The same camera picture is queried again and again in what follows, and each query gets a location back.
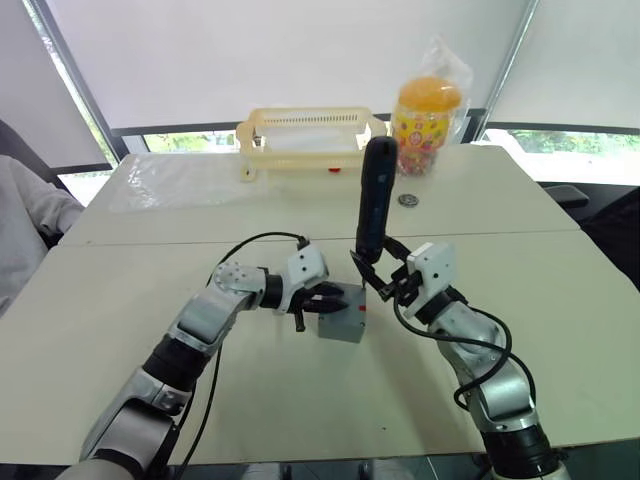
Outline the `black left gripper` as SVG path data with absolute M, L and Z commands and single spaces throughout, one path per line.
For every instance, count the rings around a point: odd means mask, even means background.
M 294 317 L 296 332 L 304 332 L 304 313 L 318 313 L 319 315 L 333 314 L 349 307 L 342 298 L 345 291 L 333 282 L 322 282 L 310 289 L 298 290 L 291 299 L 287 312 Z

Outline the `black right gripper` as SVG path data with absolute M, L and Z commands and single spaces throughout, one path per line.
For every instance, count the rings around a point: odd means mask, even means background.
M 392 237 L 385 238 L 383 247 L 393 258 L 402 262 L 411 254 L 405 245 Z M 400 306 L 407 307 L 417 298 L 423 283 L 419 271 L 410 273 L 407 268 L 399 268 L 391 274 L 391 281 L 385 283 L 368 260 L 355 251 L 351 251 L 350 255 L 363 283 L 370 285 L 383 301 L 394 299 Z

